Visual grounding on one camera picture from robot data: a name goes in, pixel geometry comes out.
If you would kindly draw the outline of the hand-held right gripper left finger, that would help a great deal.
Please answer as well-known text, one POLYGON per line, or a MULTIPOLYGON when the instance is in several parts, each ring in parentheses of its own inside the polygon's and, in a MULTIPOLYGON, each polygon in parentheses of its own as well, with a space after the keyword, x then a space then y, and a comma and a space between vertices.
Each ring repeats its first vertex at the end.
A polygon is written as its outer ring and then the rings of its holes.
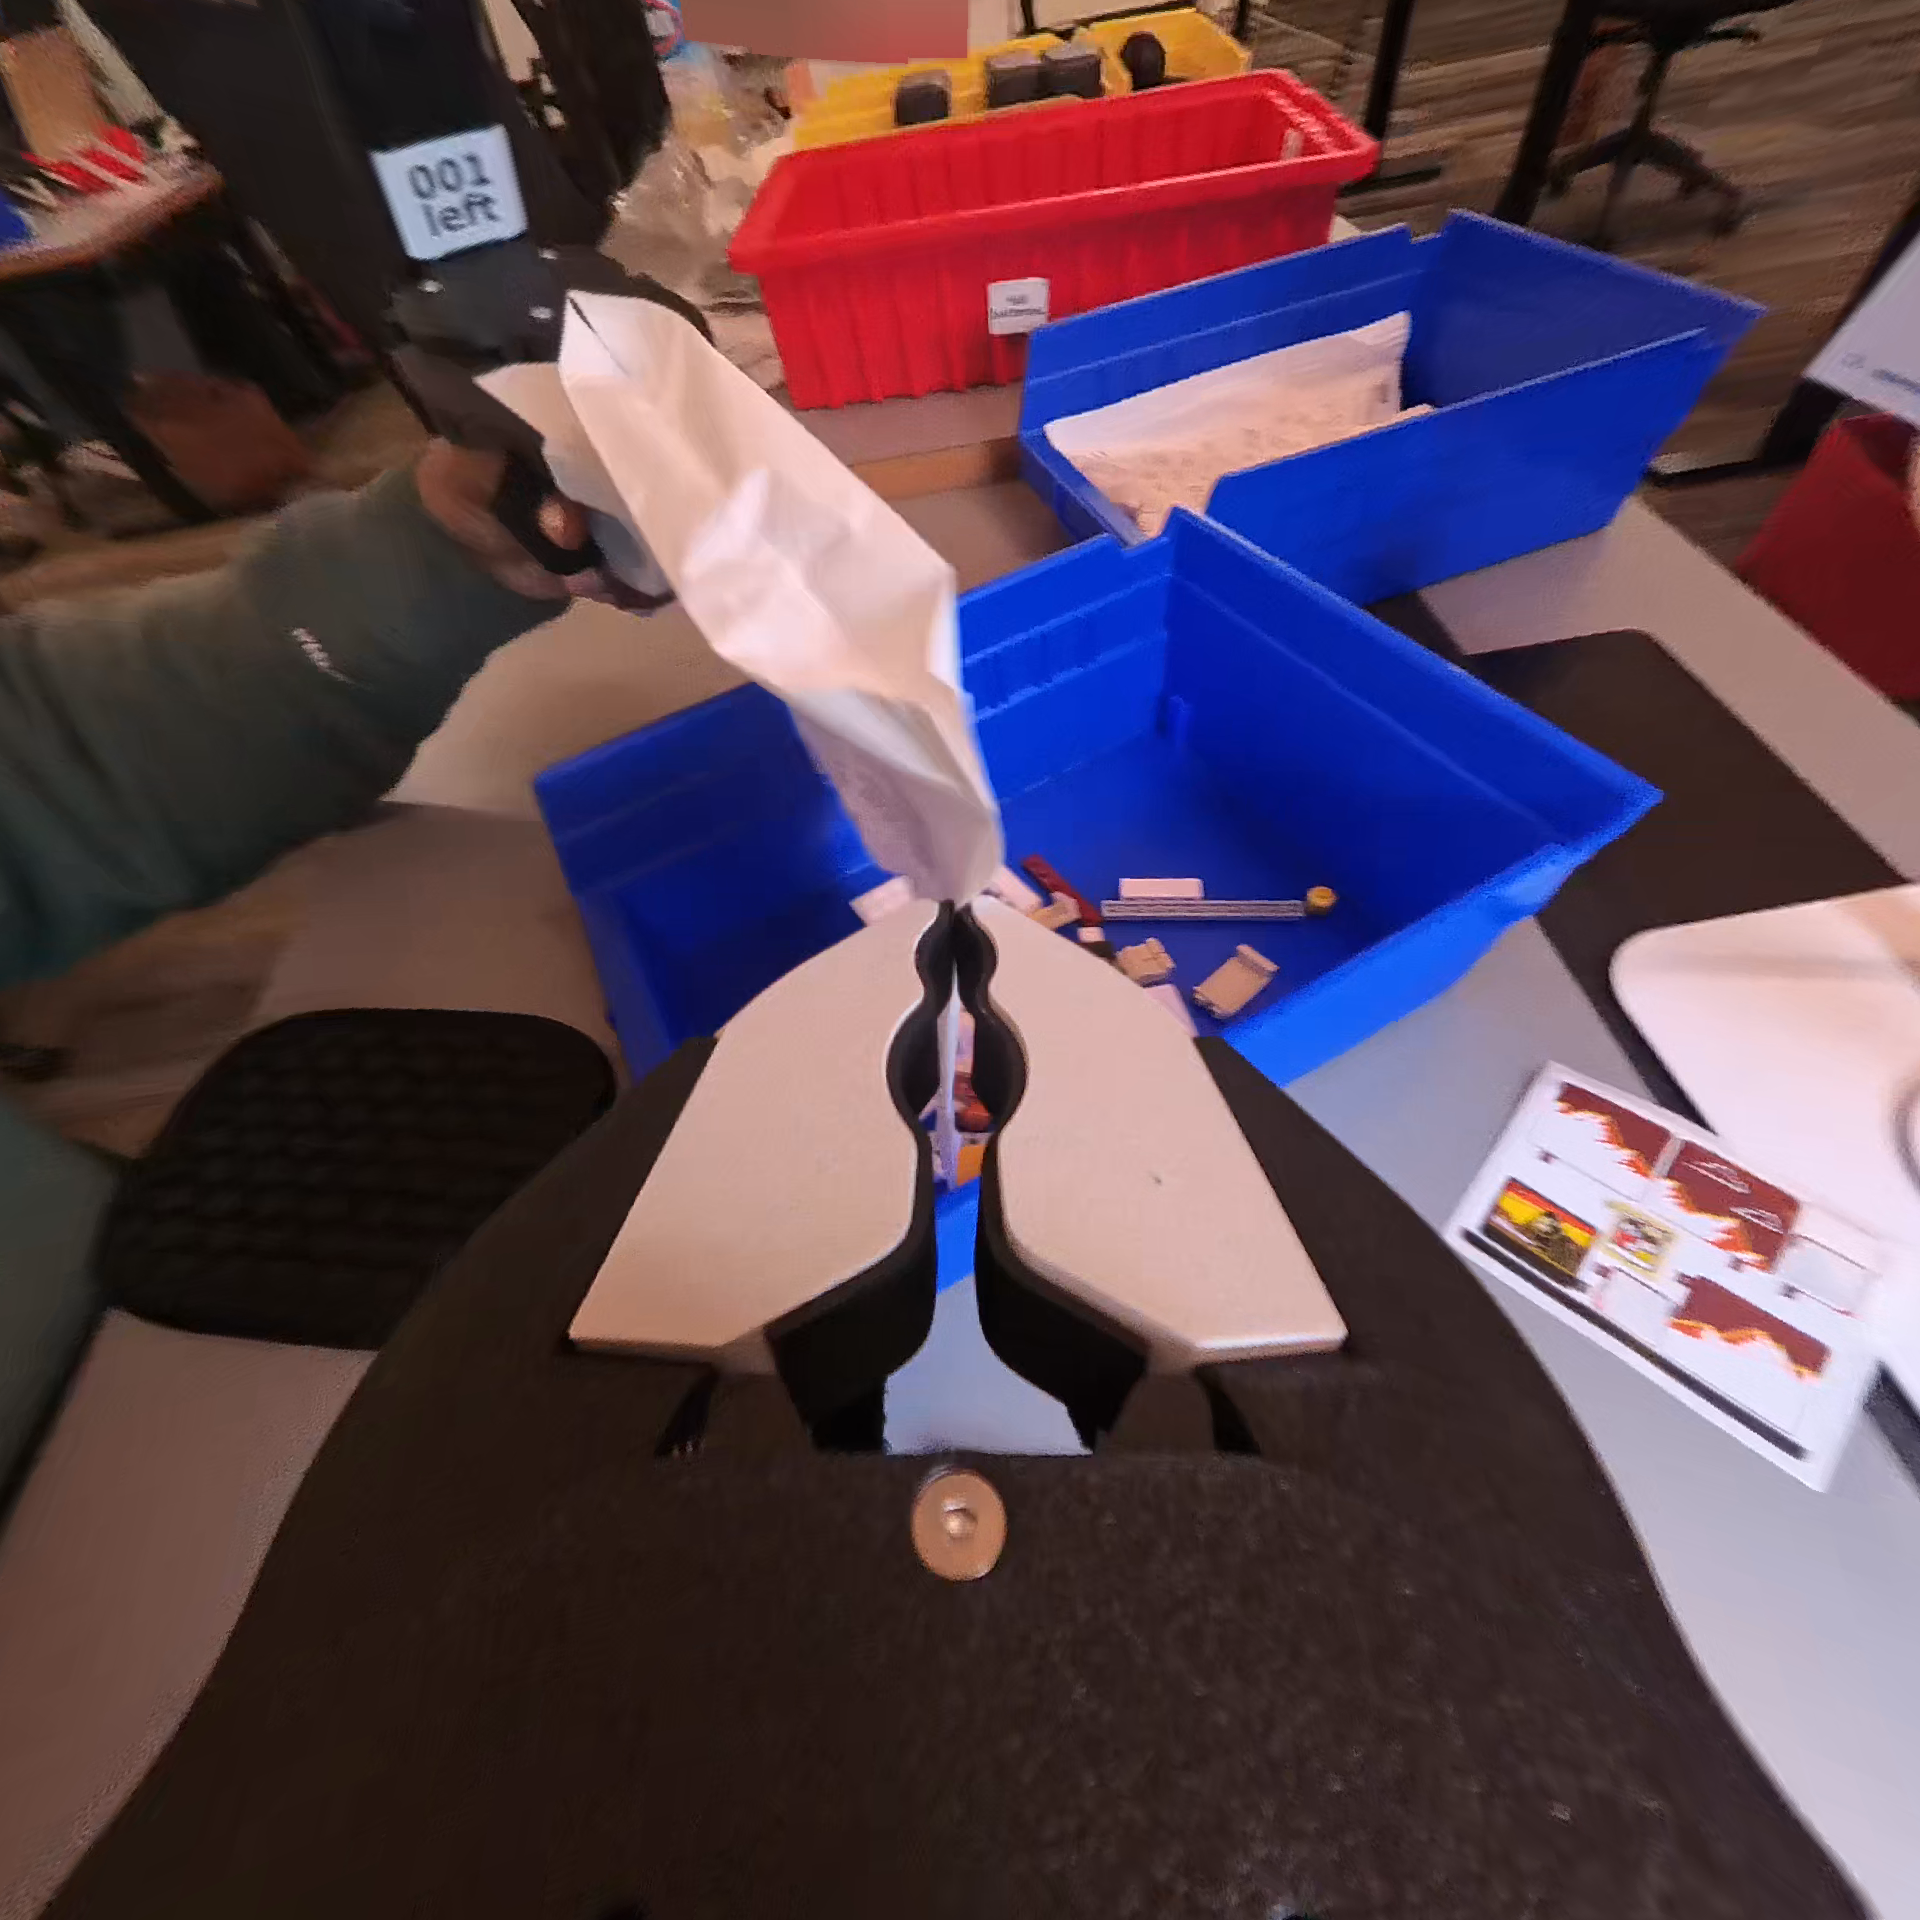
POLYGON ((902 903, 719 1029, 567 1323, 575 1349, 770 1379, 794 1313, 904 1246, 926 1093, 895 1093, 888 1067, 945 1005, 942 931, 942 903, 902 903))

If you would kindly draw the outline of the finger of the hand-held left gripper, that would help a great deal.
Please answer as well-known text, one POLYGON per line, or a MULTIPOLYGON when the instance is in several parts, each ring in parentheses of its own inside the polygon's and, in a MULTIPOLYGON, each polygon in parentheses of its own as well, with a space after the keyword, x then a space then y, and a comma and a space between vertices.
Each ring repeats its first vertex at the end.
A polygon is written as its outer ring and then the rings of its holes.
POLYGON ((492 498, 507 532, 550 576, 597 571, 617 600, 666 600, 668 580, 637 535, 557 366, 507 366, 477 389, 516 418, 499 428, 507 466, 492 498))

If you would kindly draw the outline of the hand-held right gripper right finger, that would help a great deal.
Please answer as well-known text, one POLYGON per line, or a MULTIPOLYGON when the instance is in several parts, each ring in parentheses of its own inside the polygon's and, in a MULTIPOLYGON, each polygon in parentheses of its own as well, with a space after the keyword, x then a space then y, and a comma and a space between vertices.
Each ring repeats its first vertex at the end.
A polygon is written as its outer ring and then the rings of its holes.
POLYGON ((1332 1354, 1349 1327, 1199 1039, 1113 963, 972 903, 978 1224, 1148 1370, 1332 1354))

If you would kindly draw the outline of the large white printed paper bag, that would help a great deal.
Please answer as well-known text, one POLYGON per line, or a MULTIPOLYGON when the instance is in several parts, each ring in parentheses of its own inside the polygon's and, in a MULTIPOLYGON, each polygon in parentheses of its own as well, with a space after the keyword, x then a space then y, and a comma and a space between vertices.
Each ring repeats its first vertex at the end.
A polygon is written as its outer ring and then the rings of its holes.
POLYGON ((969 903, 1001 869, 952 568, 652 299, 571 293, 562 395, 609 517, 758 686, 536 777, 632 1073, 839 938, 857 873, 969 903))

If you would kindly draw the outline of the blue plastic bin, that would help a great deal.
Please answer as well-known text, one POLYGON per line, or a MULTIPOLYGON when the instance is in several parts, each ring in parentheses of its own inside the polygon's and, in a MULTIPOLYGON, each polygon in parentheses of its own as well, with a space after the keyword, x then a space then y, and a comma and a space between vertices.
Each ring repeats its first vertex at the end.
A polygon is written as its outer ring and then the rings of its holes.
POLYGON ((1392 421, 1224 469, 1199 514, 1374 604, 1614 523, 1763 308, 1452 211, 1049 322, 1021 382, 1021 477, 1072 539, 1145 532, 1086 459, 1207 399, 1274 393, 1283 352, 1382 338, 1392 421))
POLYGON ((1237 939, 1276 983, 1199 1015, 1281 1086, 1447 993, 1654 791, 1230 532, 1079 543, 956 600, 1001 850, 1085 895, 1334 890, 1288 926, 1161 935, 1199 983, 1237 939))

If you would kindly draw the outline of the person's left forearm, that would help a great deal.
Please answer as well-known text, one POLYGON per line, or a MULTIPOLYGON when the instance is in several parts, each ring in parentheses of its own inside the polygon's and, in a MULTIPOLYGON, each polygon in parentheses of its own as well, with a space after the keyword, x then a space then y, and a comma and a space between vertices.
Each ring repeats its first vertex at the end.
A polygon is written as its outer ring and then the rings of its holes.
POLYGON ((3 985, 359 824, 562 608, 468 560, 398 466, 302 497, 221 568, 9 611, 3 985))

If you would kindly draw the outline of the grey desk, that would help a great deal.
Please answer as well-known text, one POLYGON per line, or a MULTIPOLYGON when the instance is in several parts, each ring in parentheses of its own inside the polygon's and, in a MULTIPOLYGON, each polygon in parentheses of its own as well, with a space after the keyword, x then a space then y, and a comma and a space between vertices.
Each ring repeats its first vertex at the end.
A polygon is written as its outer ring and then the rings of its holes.
MULTIPOLYGON (((1713 692, 1901 878, 1917 875, 1917 731, 1679 530, 1632 498, 1601 535, 1429 587, 1464 654, 1639 629, 1713 692)), ((575 1023, 604 1042, 530 777, 668 692, 714 692, 679 611, 580 604, 492 657, 398 787, 394 824, 457 845, 426 907, 426 1002, 575 1023)), ((1288 1093, 1433 1229, 1544 1062, 1628 1089, 1639 1067, 1535 924, 1447 996, 1288 1093)), ((1862 1417, 1826 1493, 1798 1486, 1489 1288, 1585 1427, 1698 1665, 1879 1918, 1917 1918, 1917 1486, 1862 1417)))

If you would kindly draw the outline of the white desk stand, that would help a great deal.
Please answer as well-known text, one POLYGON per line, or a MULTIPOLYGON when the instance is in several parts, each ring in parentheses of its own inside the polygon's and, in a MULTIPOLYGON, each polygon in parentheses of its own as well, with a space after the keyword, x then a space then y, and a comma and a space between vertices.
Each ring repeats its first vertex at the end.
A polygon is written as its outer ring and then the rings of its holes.
POLYGON ((1917 885, 1632 935, 1608 988, 1745 1165, 1890 1245, 1878 1381, 1917 1407, 1917 885))

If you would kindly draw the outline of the person's left hand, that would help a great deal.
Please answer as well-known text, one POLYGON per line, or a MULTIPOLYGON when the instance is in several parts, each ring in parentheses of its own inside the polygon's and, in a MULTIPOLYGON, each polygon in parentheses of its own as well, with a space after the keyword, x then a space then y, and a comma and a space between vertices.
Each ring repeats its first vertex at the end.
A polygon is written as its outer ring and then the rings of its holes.
POLYGON ((540 553, 516 539, 512 525, 496 517, 507 466, 509 457, 503 449, 472 449, 440 437, 432 437, 412 466, 420 510, 468 560, 499 587, 540 604, 590 600, 632 614, 668 604, 672 593, 632 587, 608 565, 575 571, 541 565, 540 553))

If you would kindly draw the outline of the crumpled clear plastic bag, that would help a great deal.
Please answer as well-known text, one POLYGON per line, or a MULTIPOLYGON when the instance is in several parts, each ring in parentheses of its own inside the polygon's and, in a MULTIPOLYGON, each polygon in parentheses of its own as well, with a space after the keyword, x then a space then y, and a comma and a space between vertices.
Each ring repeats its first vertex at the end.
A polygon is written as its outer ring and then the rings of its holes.
POLYGON ((789 136, 789 106, 766 77, 681 92, 658 151, 615 195, 597 250, 706 309, 758 309, 758 282, 732 263, 732 237, 789 136))

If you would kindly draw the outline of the red plastic bin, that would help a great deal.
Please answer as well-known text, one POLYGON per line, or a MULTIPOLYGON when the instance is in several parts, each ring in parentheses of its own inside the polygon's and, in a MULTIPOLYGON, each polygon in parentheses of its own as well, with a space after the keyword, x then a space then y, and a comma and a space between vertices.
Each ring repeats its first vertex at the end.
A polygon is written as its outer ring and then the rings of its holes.
POLYGON ((1011 386, 1046 322, 1319 248, 1379 153, 1276 70, 1035 106, 780 156, 728 260, 802 412, 1011 386))

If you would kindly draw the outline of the yellow plastic bin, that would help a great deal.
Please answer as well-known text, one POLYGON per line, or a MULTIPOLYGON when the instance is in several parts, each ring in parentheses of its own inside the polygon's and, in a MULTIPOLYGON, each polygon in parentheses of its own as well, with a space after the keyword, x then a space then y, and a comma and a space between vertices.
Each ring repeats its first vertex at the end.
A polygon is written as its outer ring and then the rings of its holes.
MULTIPOLYGON (((1033 35, 1015 35, 1005 43, 972 50, 956 59, 916 59, 916 62, 854 70, 842 77, 829 77, 829 83, 812 86, 812 96, 802 106, 795 106, 795 111, 794 111, 794 122, 789 122, 794 135, 789 136, 801 153, 823 151, 823 147, 842 147, 850 141, 891 136, 899 129, 891 123, 891 92, 895 92, 899 77, 913 70, 945 70, 952 77, 952 114, 939 123, 925 123, 925 128, 972 123, 984 119, 1010 114, 1015 108, 1001 108, 993 114, 978 108, 978 59, 987 51, 1001 50, 1001 45, 1046 50, 1054 38, 1100 43, 1103 66, 1108 66, 1108 96, 1100 100, 1115 100, 1115 97, 1132 96, 1131 77, 1115 59, 1121 43, 1132 28, 1148 28, 1148 33, 1161 35, 1164 62, 1169 62, 1169 83, 1161 89, 1185 86, 1185 83, 1237 77, 1251 70, 1247 50, 1230 33, 1224 33, 1207 12, 1193 9, 1193 8, 1159 8, 1148 12, 1097 17, 1097 21, 1079 21, 1079 22, 1066 22, 1058 28, 1041 28, 1033 35)), ((1076 100, 1076 97, 1041 97, 1041 100, 1020 106, 1020 108, 1066 106, 1066 100, 1076 100)))

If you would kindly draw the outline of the red container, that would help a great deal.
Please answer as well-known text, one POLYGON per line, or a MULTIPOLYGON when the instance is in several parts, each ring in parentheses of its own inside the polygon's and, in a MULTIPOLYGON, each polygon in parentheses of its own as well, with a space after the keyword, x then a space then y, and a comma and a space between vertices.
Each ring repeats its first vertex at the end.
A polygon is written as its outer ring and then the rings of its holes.
POLYGON ((1917 704, 1917 428, 1837 418, 1738 578, 1901 710, 1917 704))

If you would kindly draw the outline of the white sign board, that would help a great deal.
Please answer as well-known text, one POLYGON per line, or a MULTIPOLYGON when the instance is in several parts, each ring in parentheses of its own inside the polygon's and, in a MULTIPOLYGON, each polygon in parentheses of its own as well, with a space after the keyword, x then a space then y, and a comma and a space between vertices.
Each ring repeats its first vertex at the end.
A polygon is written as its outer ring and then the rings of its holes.
POLYGON ((1917 237, 1837 322, 1806 378, 1917 424, 1917 237))

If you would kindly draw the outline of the black office chair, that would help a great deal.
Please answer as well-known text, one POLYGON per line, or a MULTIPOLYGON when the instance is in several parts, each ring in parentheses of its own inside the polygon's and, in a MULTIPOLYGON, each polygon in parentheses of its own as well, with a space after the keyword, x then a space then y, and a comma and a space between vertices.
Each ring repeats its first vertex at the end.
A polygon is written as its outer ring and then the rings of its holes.
POLYGON ((1626 188, 1641 174, 1674 183, 1679 198, 1713 207, 1710 231, 1729 236, 1745 218, 1745 195, 1694 145, 1663 128, 1663 96, 1679 59, 1729 43, 1757 43, 1759 21, 1783 3, 1564 3, 1546 38, 1542 83, 1521 128, 1517 153, 1494 198, 1494 218, 1525 230, 1544 198, 1591 174, 1607 174, 1596 250, 1614 248, 1626 188), (1615 129, 1564 147, 1569 106, 1591 59, 1608 50, 1641 54, 1632 114, 1615 129))

